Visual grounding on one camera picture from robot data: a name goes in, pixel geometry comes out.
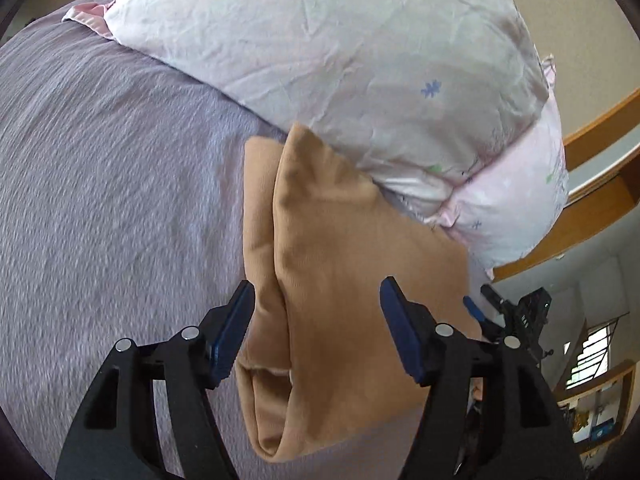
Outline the tan long-sleeve shirt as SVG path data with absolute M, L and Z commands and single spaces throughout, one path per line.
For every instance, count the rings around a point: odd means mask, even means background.
M 422 405 L 378 300 L 384 278 L 439 322 L 478 338 L 469 260 L 437 226 L 394 208 L 310 130 L 255 136 L 244 162 L 243 256 L 255 311 L 236 359 L 256 453 L 288 462 Z

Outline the wooden shelf unit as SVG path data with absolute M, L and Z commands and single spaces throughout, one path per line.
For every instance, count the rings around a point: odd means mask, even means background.
M 568 417 L 575 448 L 585 463 L 623 434 L 630 419 L 636 363 L 625 360 L 612 370 L 583 384 L 556 390 L 555 397 Z

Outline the right floral pink pillow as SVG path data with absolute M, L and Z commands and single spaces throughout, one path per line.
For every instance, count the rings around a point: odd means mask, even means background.
M 550 232 L 567 201 L 554 58 L 545 58 L 541 67 L 549 97 L 539 119 L 491 165 L 457 188 L 436 216 L 437 223 L 469 249 L 488 275 L 530 254 Z

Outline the purple textured bedsheet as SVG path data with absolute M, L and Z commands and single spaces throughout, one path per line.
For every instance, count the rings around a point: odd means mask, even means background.
M 169 339 L 244 275 L 244 145 L 283 133 L 66 18 L 1 49 L 1 407 L 54 474 L 120 338 Z

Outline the left floral white pillow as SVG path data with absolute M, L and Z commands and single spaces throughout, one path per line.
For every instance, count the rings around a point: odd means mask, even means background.
M 66 16 L 308 127 L 423 217 L 548 98 L 513 0 L 110 0 Z

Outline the wooden headboard frame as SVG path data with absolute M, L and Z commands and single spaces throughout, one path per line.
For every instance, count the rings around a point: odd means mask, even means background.
M 639 92 L 634 91 L 564 139 L 567 168 L 577 170 L 593 162 L 608 148 L 627 140 L 638 125 Z M 499 266 L 495 279 L 500 282 L 512 278 L 565 254 L 612 226 L 638 203 L 639 148 L 635 145 L 571 190 L 567 205 L 550 233 L 527 257 Z

